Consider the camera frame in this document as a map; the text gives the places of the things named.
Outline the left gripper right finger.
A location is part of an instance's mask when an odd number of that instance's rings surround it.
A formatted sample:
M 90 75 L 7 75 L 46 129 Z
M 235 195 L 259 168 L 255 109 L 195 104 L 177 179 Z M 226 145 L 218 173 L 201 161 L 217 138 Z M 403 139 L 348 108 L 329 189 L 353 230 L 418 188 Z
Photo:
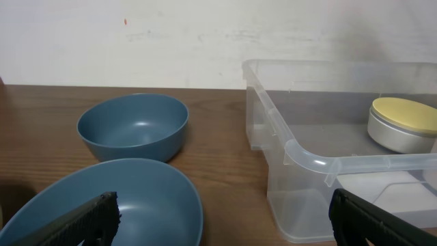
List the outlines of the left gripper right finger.
M 338 246 L 436 246 L 436 237 L 345 189 L 335 189 L 328 217 Z

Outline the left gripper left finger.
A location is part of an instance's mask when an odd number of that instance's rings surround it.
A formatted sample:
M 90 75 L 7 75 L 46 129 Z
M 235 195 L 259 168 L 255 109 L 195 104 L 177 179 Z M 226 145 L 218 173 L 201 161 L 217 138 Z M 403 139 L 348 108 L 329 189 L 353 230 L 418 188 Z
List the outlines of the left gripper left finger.
M 104 192 L 11 246 L 111 246 L 120 218 L 117 193 Z

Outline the dark blue bowl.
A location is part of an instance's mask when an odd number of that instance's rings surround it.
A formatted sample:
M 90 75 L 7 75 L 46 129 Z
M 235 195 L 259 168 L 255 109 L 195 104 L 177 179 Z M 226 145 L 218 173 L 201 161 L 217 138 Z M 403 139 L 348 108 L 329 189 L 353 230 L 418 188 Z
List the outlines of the dark blue bowl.
M 131 94 L 88 109 L 76 130 L 99 161 L 142 158 L 167 162 L 184 145 L 188 119 L 188 107 L 174 97 Z
M 203 208 L 178 169 L 149 159 L 118 159 L 81 169 L 29 200 L 1 230 L 9 245 L 106 192 L 117 194 L 121 223 L 114 245 L 200 244 Z

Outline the small grey bowl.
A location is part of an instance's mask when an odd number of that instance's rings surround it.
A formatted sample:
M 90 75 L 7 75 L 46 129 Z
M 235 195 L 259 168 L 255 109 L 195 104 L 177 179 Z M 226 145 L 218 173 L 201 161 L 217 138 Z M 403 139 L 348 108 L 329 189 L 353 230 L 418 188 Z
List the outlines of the small grey bowl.
M 436 135 L 396 126 L 379 116 L 373 108 L 369 110 L 367 132 L 381 146 L 402 154 L 430 153 L 436 143 Z

